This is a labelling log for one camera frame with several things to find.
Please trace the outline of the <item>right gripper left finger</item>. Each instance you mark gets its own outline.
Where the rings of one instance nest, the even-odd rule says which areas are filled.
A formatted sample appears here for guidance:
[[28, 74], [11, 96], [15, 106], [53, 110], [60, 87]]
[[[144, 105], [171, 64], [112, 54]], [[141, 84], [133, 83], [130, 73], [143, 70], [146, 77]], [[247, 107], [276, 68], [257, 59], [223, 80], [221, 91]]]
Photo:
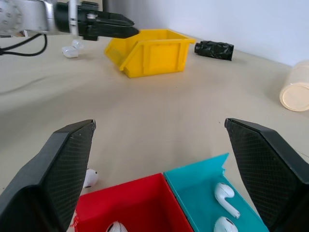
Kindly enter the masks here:
[[0, 195], [2, 232], [65, 232], [81, 194], [96, 122], [52, 133]]

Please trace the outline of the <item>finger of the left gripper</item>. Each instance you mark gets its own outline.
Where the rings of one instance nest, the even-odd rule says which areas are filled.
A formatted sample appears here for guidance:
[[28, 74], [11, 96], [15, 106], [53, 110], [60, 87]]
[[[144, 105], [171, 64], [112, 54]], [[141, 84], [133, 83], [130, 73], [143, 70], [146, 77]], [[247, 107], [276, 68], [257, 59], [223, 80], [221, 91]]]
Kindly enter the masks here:
[[105, 25], [98, 29], [98, 36], [125, 39], [139, 34], [135, 27]]
[[132, 27], [134, 22], [122, 14], [97, 11], [97, 20], [106, 25]]

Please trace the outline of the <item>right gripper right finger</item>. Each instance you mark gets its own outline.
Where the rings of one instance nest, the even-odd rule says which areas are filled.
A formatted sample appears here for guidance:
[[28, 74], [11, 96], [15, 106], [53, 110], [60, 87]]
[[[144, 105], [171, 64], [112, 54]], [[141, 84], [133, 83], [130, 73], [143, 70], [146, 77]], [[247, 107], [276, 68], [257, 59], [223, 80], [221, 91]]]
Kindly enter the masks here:
[[243, 184], [270, 232], [309, 230], [309, 165], [265, 126], [227, 118], [228, 132]]

